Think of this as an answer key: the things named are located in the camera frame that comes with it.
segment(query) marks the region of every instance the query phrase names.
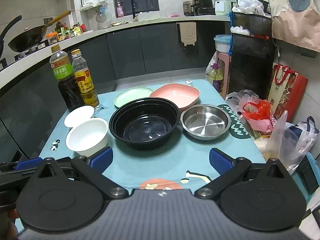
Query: red plastic bag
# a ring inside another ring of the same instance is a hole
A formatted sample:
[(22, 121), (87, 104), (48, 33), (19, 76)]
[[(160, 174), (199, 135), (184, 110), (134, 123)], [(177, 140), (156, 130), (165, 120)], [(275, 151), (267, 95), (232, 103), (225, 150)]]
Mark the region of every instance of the red plastic bag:
[[(247, 105), (255, 106), (258, 111), (257, 112), (250, 112), (245, 107)], [(258, 104), (253, 102), (248, 102), (243, 105), (244, 113), (242, 115), (246, 120), (253, 119), (253, 120), (264, 120), (264, 119), (270, 119), (270, 109), (271, 104), (267, 100), (261, 100)]]

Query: table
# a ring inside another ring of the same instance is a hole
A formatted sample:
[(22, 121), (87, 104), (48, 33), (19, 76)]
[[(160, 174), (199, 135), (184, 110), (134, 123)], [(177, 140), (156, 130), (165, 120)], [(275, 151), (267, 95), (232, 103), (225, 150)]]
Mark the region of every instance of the table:
[[(217, 140), (202, 142), (186, 135), (183, 128), (178, 125), (165, 145), (149, 151), (131, 149), (108, 132), (107, 145), (113, 149), (113, 162), (103, 172), (104, 176), (125, 187), (129, 193), (133, 188), (189, 188), (194, 192), (219, 176), (209, 162), (209, 151), (213, 147), (222, 150), (233, 158), (243, 156), (253, 163), (265, 163), (263, 156), (247, 131), (235, 119), (236, 116), (214, 87), (206, 80), (193, 80), (193, 85), (200, 90), (202, 104), (220, 106), (226, 112), (231, 112), (230, 132), (225, 133)], [(155, 90), (161, 86), (155, 85), (150, 86), (150, 88)], [(115, 91), (98, 95), (104, 109), (94, 116), (109, 122), (111, 115), (116, 111), (113, 100), (120, 92)], [(78, 153), (69, 150), (66, 146), (65, 140), (69, 128), (65, 127), (63, 122), (67, 114), (68, 111), (57, 123), (41, 151), (40, 157), (59, 159), (66, 156), (71, 158), (78, 156)], [(51, 151), (52, 143), (57, 139), (60, 140), (60, 143), (53, 152)]]

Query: plastic container with blue lid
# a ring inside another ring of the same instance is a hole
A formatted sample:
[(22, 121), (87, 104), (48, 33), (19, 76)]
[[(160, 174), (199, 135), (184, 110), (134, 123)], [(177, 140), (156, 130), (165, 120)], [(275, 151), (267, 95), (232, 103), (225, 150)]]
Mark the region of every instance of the plastic container with blue lid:
[(228, 53), (230, 49), (231, 35), (219, 34), (213, 38), (216, 42), (216, 50), (221, 53)]

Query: wok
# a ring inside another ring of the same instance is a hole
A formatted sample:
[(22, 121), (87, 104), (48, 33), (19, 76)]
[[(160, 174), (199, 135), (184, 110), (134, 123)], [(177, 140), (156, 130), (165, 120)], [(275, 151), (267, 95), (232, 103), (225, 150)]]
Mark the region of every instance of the wok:
[(22, 19), (22, 16), (19, 15), (17, 17), (15, 17), (11, 22), (8, 23), (8, 25), (4, 28), (4, 30), (2, 31), (2, 33), (0, 34), (0, 58), (2, 56), (2, 52), (3, 52), (3, 47), (4, 47), (4, 36), (7, 34), (7, 32), (9, 31), (9, 29), (15, 25), (18, 21), (20, 21)]
[(24, 52), (25, 50), (38, 45), (45, 36), (47, 28), (61, 20), (62, 18), (68, 16), (71, 11), (65, 11), (60, 14), (58, 17), (54, 18), (52, 21), (48, 22), (46, 25), (40, 25), (31, 29), (25, 30), (23, 33), (19, 34), (13, 38), (8, 46), (15, 52)]

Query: pink bowl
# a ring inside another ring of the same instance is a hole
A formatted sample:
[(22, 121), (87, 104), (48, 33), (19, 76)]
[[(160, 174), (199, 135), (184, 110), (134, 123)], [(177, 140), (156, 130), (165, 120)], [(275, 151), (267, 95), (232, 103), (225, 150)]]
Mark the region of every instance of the pink bowl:
[(166, 84), (152, 92), (150, 95), (150, 97), (165, 98), (174, 102), (179, 107), (180, 111), (193, 106), (199, 96), (200, 91), (195, 87), (178, 83)]

